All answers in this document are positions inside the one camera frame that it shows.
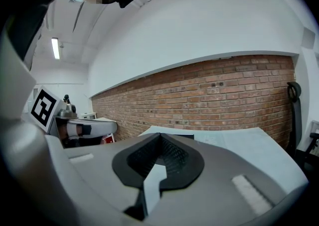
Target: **white strip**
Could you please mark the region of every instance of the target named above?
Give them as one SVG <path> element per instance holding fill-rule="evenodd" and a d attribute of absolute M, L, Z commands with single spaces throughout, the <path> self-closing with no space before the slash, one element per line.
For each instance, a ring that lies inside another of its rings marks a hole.
<path fill-rule="evenodd" d="M 263 215 L 272 208 L 272 205 L 245 176 L 236 176 L 232 179 L 232 182 L 257 216 Z"/>
<path fill-rule="evenodd" d="M 41 102 L 42 102 L 42 100 L 39 99 L 38 104 L 36 104 L 36 107 L 35 107 L 35 109 L 34 109 L 34 112 L 35 112 L 37 115 L 40 115 L 41 110 L 42 110 Z"/>
<path fill-rule="evenodd" d="M 66 131 L 68 132 L 68 136 L 78 136 L 78 132 L 76 130 L 76 124 L 67 123 Z"/>
<path fill-rule="evenodd" d="M 43 102 L 46 104 L 45 110 L 49 111 L 49 108 L 50 108 L 52 102 L 50 100 L 48 100 L 46 97 L 43 98 Z"/>
<path fill-rule="evenodd" d="M 83 161 L 90 160 L 93 158 L 94 158 L 94 155 L 92 153 L 89 153 L 89 154 L 85 154 L 85 155 L 82 155 L 79 157 L 70 158 L 70 162 L 72 164 L 75 164 L 75 163 L 83 162 Z"/>
<path fill-rule="evenodd" d="M 160 181 L 166 178 L 166 167 L 155 164 L 144 180 L 144 195 L 148 214 L 160 201 Z"/>

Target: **fluorescent light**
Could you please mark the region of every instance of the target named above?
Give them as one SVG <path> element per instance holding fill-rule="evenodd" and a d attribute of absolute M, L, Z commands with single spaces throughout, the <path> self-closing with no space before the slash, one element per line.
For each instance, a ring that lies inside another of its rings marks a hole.
<path fill-rule="evenodd" d="M 53 53 L 54 57 L 59 60 L 60 59 L 60 54 L 59 54 L 59 44 L 58 44 L 58 39 L 57 38 L 52 38 L 52 47 L 53 47 Z"/>

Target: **white ceiling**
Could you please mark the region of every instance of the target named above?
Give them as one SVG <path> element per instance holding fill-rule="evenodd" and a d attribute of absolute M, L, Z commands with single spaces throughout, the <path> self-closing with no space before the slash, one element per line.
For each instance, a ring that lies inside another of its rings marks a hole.
<path fill-rule="evenodd" d="M 36 58 L 54 59 L 51 38 L 58 37 L 61 61 L 89 64 L 94 59 L 101 42 L 106 39 L 111 27 L 127 11 L 138 10 L 133 4 L 121 9 L 117 3 L 101 5 L 85 2 L 73 32 L 80 5 L 81 2 L 56 0 L 54 28 L 49 31 L 44 20 L 41 38 L 35 50 Z"/>

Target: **white table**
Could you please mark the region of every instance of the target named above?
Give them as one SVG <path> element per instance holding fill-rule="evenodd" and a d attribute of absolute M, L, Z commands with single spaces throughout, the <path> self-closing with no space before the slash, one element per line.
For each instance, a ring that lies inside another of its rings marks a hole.
<path fill-rule="evenodd" d="M 113 121 L 113 122 L 116 122 L 116 121 L 114 121 L 114 120 L 107 119 L 107 118 L 105 118 L 105 117 L 96 118 L 96 119 L 94 119 L 94 120 L 100 120 L 100 121 Z M 114 139 L 114 136 L 113 136 L 113 134 L 112 134 L 112 133 L 111 133 L 111 134 L 109 134 L 109 135 L 107 135 L 107 136 L 105 136 L 104 138 L 105 138 L 105 139 L 107 139 L 107 138 L 109 138 L 109 137 L 112 137 L 112 140 L 113 140 L 113 143 L 114 143 L 114 142 L 115 142 L 115 139 Z"/>
<path fill-rule="evenodd" d="M 156 132 L 194 135 L 199 142 L 228 149 L 273 178 L 287 194 L 308 184 L 294 160 L 260 128 L 204 131 L 151 126 L 141 135 Z"/>

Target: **gray surface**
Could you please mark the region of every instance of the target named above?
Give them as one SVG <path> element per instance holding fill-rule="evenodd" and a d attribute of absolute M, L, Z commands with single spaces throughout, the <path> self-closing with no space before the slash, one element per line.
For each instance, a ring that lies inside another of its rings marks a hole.
<path fill-rule="evenodd" d="M 29 116 L 28 113 L 21 114 L 21 119 L 23 121 L 25 121 L 25 122 L 29 122 L 29 123 L 35 124 L 35 122 L 31 119 L 31 117 Z"/>
<path fill-rule="evenodd" d="M 153 225 L 240 225 L 256 218 L 231 179 L 245 175 L 273 204 L 286 194 L 267 175 L 233 152 L 181 136 L 176 140 L 196 149 L 205 166 L 200 177 L 183 190 L 163 192 L 145 222 Z"/>
<path fill-rule="evenodd" d="M 111 162 L 120 150 L 148 135 L 107 145 L 63 149 L 58 138 L 44 137 L 32 124 L 7 121 L 1 122 L 0 127 L 4 140 L 0 145 L 8 170 L 38 208 L 57 224 L 142 224 L 122 213 L 134 204 L 138 191 L 121 184 Z M 204 170 L 186 189 L 164 192 L 144 220 L 145 225 L 267 225 L 279 217 L 305 187 L 286 196 L 270 177 L 231 151 L 184 137 L 175 138 L 202 154 Z M 78 158 L 73 160 L 76 163 L 70 162 L 72 158 Z M 263 220 L 254 215 L 232 184 L 231 179 L 240 174 L 278 204 L 262 215 Z"/>
<path fill-rule="evenodd" d="M 5 30 L 0 34 L 0 80 L 0 116 L 20 119 L 36 81 L 17 55 Z"/>
<path fill-rule="evenodd" d="M 151 126 L 141 135 L 156 132 L 193 134 L 199 142 L 232 151 L 274 179 L 286 194 L 308 184 L 294 160 L 260 128 L 202 131 Z"/>

